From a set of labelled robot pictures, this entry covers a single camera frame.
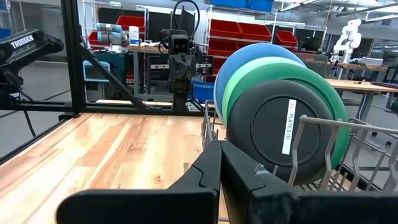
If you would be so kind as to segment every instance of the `gray floor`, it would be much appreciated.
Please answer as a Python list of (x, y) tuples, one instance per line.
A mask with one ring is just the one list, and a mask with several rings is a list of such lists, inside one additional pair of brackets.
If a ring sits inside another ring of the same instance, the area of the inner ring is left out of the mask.
[[(22, 76), (25, 80), (24, 91), (33, 97), (35, 100), (44, 100), (51, 96), (57, 95), (70, 89), (68, 68), (66, 64), (59, 63), (35, 63), (22, 71)], [(345, 92), (344, 98), (360, 101), (362, 95)], [(51, 100), (56, 101), (70, 101), (70, 92), (61, 94)], [(375, 96), (373, 106), (366, 120), (368, 123), (381, 126), (384, 128), (398, 128), (398, 117), (395, 114), (385, 112), (385, 104), (387, 99), (384, 96)], [(346, 107), (349, 115), (354, 117), (358, 107)], [(0, 111), (0, 116), (10, 111)], [(40, 133), (58, 121), (58, 115), (61, 113), (52, 112), (29, 112), (32, 124), (36, 133)], [(32, 135), (28, 129), (23, 112), (16, 112), (5, 118), (0, 119), (0, 157), (4, 156), (11, 150), (20, 146), (22, 143), (28, 141)], [(383, 134), (377, 135), (373, 138), (368, 137), (368, 140), (384, 146), (385, 142), (392, 141), (390, 148), (383, 148), (387, 152), (395, 146), (396, 141)], [(380, 153), (364, 147), (359, 155), (360, 166), (374, 166), (380, 156)], [(346, 161), (347, 164), (352, 164), (351, 160)], [(383, 161), (383, 166), (387, 165), (387, 160)], [(362, 172), (364, 175), (370, 177), (372, 172)], [(379, 172), (376, 176), (375, 182), (382, 185), (385, 182), (389, 172)]]

